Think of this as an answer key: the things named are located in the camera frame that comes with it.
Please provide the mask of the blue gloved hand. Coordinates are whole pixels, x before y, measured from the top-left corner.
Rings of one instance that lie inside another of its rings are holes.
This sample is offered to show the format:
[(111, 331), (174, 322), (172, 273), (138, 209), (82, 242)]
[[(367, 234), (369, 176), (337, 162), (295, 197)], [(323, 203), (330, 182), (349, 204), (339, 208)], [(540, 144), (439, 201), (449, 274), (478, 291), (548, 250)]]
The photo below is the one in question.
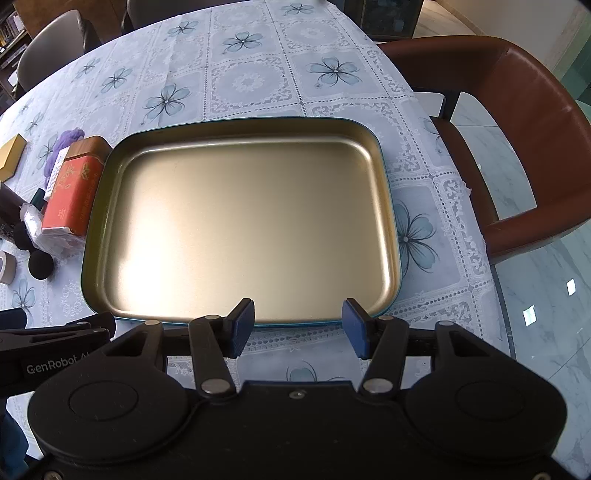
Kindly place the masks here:
[(26, 437), (6, 410), (6, 400), (1, 400), (1, 437), (0, 437), (0, 464), (2, 479), (18, 479), (27, 470), (25, 461), (28, 450)]

